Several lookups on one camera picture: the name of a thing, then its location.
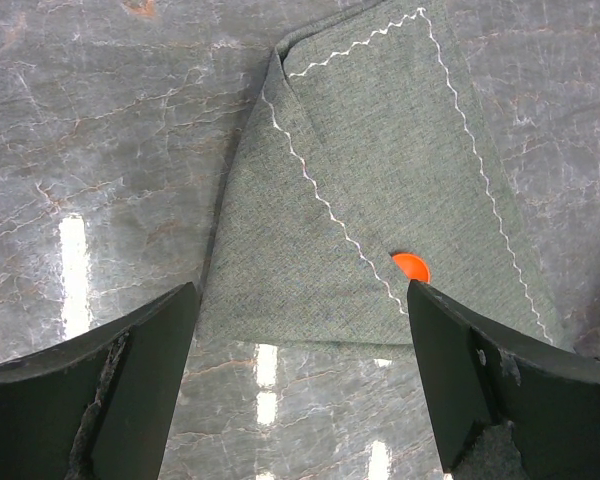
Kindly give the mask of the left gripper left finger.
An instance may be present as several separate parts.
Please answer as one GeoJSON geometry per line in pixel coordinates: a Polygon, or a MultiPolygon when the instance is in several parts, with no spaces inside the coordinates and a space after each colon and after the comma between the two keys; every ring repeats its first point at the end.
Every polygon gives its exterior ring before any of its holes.
{"type": "Polygon", "coordinates": [[[199,312],[185,283],[0,364],[0,479],[155,479],[199,312]]]}

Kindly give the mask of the grey cloth napkin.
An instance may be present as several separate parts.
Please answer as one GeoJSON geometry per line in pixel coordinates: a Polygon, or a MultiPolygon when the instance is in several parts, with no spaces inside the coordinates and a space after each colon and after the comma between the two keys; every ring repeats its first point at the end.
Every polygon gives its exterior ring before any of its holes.
{"type": "Polygon", "coordinates": [[[560,318],[440,1],[284,37],[231,167],[196,334],[407,356],[407,276],[559,348],[560,318]]]}

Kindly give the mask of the orange plastic spoon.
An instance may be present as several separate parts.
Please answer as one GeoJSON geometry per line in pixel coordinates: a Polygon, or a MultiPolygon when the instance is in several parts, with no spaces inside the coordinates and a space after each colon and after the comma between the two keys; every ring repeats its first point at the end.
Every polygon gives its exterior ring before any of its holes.
{"type": "Polygon", "coordinates": [[[425,283],[431,281],[430,268],[418,255],[409,252],[397,252],[392,254],[391,258],[409,280],[425,283]]]}

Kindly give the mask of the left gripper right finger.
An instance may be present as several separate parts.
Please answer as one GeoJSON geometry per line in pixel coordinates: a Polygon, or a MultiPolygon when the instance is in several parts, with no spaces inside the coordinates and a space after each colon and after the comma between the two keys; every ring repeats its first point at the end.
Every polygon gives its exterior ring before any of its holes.
{"type": "Polygon", "coordinates": [[[442,470],[519,459],[530,479],[600,479],[600,358],[561,350],[430,285],[408,288],[442,470]]]}

